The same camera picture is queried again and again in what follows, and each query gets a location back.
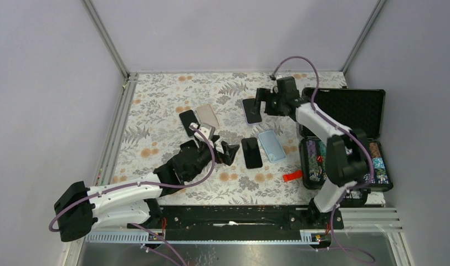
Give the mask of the black smartphone from blue case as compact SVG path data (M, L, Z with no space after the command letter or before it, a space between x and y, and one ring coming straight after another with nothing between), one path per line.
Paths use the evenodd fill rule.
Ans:
M263 166L258 141L255 137L241 139L244 161L247 169Z

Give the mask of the small black smartphone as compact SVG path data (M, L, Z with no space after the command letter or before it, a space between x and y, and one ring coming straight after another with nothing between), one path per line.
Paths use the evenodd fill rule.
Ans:
M190 125L195 123L196 125L200 125L195 113L193 110L187 110L179 114L180 121L186 131L188 137L194 136L194 131L190 129Z

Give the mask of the beige phone case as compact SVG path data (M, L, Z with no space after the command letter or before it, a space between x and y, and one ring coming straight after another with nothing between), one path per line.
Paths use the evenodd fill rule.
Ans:
M201 123L208 124L215 127L216 129L219 128L218 119L210 104L204 104L197 107L196 113Z

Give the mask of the phone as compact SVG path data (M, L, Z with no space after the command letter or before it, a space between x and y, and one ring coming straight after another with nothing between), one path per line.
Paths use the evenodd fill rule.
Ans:
M285 151L280 144L277 135L273 130L267 130L258 134L259 141L262 144L265 154L269 162L277 163L286 158Z
M255 125L262 122L261 114L255 110L254 104L255 98L247 98L242 100L242 109L248 125Z

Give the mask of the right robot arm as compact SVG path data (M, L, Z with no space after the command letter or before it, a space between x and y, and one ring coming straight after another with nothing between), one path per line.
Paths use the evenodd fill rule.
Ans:
M308 221L315 228L322 228L329 220L329 212L335 211L344 196L353 189L367 185L375 177L375 168L369 153L366 133L361 129L352 129L341 124L317 103L316 86L310 98L301 96L294 77L276 79L272 89L258 88L252 111L260 112L261 103L265 103L264 112L272 116L288 116L309 129L320 141L326 143L325 172L326 181L318 194L312 199Z

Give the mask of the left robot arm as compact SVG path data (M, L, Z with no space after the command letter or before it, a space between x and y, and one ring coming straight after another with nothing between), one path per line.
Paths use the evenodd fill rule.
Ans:
M85 237L95 228L146 224L157 227L162 213L157 199L201 184L217 164L233 164L239 145L194 139L180 145L179 152L165 164L140 178L104 186L72 183L54 204L49 224L62 242Z

